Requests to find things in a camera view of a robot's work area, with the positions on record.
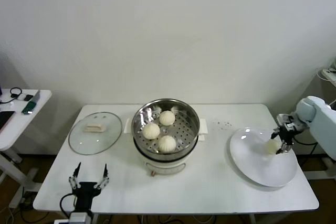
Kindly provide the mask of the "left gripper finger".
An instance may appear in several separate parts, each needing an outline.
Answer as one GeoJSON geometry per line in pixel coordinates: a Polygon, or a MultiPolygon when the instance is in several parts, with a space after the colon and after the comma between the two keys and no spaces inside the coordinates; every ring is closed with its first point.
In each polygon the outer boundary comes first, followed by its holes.
{"type": "Polygon", "coordinates": [[[97,190],[103,190],[108,183],[109,183],[109,174],[107,164],[105,164],[102,180],[95,185],[95,188],[97,190]]]}
{"type": "Polygon", "coordinates": [[[72,176],[70,176],[68,179],[72,189],[80,188],[80,184],[78,182],[78,174],[79,174],[80,166],[81,166],[81,162],[78,164],[78,166],[74,170],[72,176]]]}

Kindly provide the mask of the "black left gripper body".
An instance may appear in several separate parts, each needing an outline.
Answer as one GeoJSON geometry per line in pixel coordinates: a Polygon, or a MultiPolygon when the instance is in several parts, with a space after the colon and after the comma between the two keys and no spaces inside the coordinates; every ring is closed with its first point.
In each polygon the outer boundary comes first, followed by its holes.
{"type": "Polygon", "coordinates": [[[91,214],[93,199],[101,194],[96,182],[80,182],[80,187],[73,190],[77,198],[75,212],[86,212],[91,214]]]}

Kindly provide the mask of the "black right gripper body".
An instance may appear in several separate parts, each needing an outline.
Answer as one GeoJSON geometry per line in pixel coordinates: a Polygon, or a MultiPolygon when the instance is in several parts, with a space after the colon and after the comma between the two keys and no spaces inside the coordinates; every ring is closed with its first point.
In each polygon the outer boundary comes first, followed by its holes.
{"type": "Polygon", "coordinates": [[[282,132],[281,132],[281,143],[286,142],[287,144],[291,144],[291,149],[293,147],[293,137],[294,134],[292,131],[287,131],[284,127],[281,127],[282,132]]]}

